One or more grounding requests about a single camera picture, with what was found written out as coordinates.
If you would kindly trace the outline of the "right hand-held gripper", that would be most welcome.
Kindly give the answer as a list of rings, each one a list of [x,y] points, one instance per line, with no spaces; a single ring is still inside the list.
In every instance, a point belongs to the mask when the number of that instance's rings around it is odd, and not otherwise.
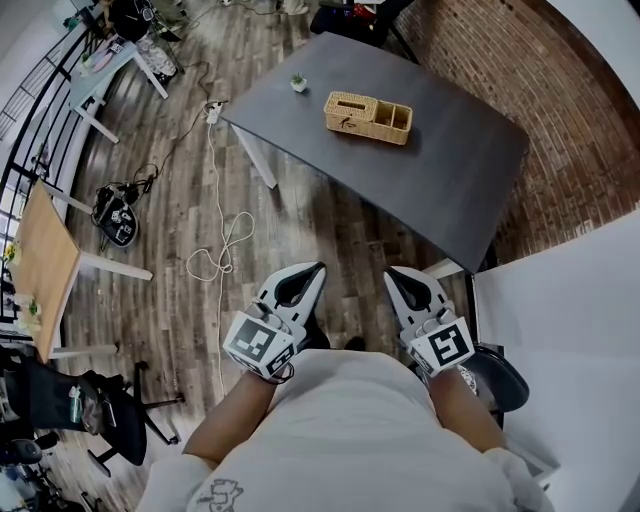
[[[455,313],[437,279],[411,267],[391,266],[384,282],[401,325],[401,344],[428,377],[475,354],[466,320]]]

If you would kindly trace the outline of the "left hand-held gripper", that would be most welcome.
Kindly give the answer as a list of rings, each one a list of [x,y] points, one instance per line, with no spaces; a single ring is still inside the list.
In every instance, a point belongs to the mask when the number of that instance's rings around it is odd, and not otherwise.
[[[292,359],[306,338],[304,326],[317,305],[327,277],[326,265],[306,262],[271,274],[258,298],[238,311],[223,343],[228,356],[271,384],[294,376]],[[269,306],[282,306],[280,316]]]

